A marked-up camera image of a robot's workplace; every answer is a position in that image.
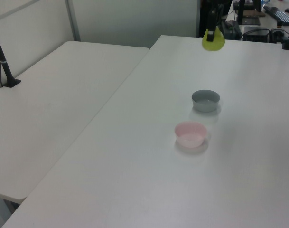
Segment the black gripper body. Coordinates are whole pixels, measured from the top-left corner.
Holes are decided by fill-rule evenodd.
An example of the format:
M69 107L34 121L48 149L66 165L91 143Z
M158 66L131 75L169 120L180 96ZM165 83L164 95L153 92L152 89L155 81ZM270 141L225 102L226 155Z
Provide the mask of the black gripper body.
M226 0L207 0L208 4L210 5L210 10L220 10L222 11L224 5L226 4Z

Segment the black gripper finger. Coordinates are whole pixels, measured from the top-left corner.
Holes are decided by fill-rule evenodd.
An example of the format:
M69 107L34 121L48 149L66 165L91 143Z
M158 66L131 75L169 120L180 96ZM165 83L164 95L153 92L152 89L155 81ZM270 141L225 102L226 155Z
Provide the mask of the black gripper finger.
M207 38L208 42L213 42L214 40L214 33L216 27L216 9L212 9L209 12L208 20L207 20Z
M218 10L217 10L217 25L218 26L222 22L223 10L224 10L224 5L218 5Z

